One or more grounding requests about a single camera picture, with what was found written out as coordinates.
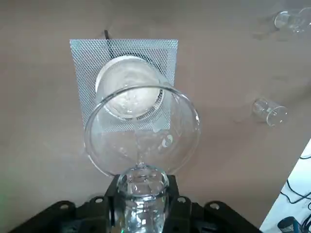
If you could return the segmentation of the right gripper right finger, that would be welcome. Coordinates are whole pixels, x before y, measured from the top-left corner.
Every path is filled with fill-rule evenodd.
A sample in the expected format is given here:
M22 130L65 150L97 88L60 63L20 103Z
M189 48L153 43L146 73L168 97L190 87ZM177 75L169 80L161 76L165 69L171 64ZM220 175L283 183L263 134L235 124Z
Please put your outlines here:
M174 175L168 175L168 233L259 233L260 230L221 201L204 206L179 195Z

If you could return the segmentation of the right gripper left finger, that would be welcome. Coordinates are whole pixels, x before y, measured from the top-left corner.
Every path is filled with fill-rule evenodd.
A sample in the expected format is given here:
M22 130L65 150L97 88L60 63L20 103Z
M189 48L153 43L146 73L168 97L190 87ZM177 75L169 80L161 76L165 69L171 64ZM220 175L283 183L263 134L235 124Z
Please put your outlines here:
M115 200L118 195L114 176L103 196L95 196L81 206L58 201L13 228L11 233L109 233L116 223Z

